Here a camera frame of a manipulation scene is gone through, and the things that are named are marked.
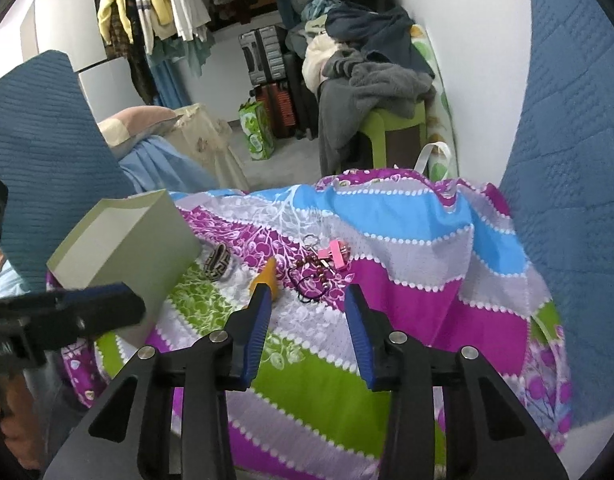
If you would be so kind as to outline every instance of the white bag handle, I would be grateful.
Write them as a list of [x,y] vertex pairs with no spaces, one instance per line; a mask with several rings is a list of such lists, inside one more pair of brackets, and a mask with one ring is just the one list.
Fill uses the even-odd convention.
[[414,171],[418,171],[418,173],[423,174],[425,168],[427,167],[427,163],[429,162],[431,152],[434,148],[439,148],[447,159],[447,170],[445,171],[445,175],[442,178],[442,180],[444,180],[449,174],[449,164],[452,161],[452,150],[449,149],[449,146],[447,146],[445,142],[430,142],[429,144],[426,144],[421,150],[420,155],[418,156],[418,160],[416,162],[416,165],[414,166]]

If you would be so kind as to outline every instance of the gray sweater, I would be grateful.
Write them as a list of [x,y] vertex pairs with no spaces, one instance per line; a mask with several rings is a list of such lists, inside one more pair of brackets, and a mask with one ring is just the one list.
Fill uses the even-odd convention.
[[334,174],[349,156],[349,142],[369,112],[385,108],[413,117],[416,102],[434,94],[433,79],[391,63],[365,61],[357,51],[334,54],[322,69],[319,149],[322,176]]

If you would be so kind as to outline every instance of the human hand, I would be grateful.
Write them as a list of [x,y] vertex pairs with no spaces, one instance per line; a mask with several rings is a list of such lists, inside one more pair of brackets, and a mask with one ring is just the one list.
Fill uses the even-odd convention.
[[40,469],[42,439],[34,399],[27,388],[25,378],[16,375],[1,381],[11,414],[1,420],[5,445],[25,469]]

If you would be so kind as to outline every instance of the tile floor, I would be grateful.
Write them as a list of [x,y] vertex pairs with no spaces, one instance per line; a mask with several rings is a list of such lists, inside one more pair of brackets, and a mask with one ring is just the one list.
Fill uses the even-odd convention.
[[238,123],[230,123],[231,148],[242,164],[242,171],[252,191],[314,184],[321,179],[318,139],[276,139],[276,150],[269,160],[251,160],[247,140]]

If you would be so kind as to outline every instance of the green plastic chair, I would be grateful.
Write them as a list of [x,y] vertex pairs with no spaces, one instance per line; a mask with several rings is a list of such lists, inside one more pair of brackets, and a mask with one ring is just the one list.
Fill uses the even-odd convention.
[[425,103],[416,105],[411,119],[398,117],[384,108],[375,108],[359,131],[372,143],[373,169],[413,168],[427,143]]

